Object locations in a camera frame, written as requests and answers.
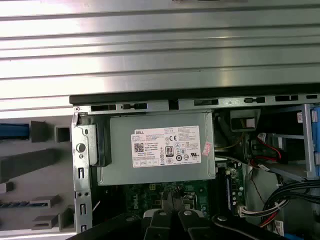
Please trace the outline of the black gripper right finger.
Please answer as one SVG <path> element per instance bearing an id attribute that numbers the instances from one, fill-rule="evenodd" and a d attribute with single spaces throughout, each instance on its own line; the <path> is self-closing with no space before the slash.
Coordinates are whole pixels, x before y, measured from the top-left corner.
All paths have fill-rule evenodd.
<path id="1" fill-rule="evenodd" d="M 191 240 L 283 240 L 284 237 L 248 223 L 239 217 L 217 214 L 211 219 L 200 216 L 192 209 L 186 209 L 181 196 L 174 197 L 183 230 Z"/>

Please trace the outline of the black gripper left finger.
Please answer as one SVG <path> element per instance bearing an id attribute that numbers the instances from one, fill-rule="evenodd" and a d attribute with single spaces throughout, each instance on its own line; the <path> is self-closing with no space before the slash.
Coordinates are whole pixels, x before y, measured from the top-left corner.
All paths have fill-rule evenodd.
<path id="1" fill-rule="evenodd" d="M 174 213 L 173 192 L 162 194 L 162 208 L 150 209 L 144 217 L 123 213 L 78 233 L 71 240 L 168 240 Z"/>

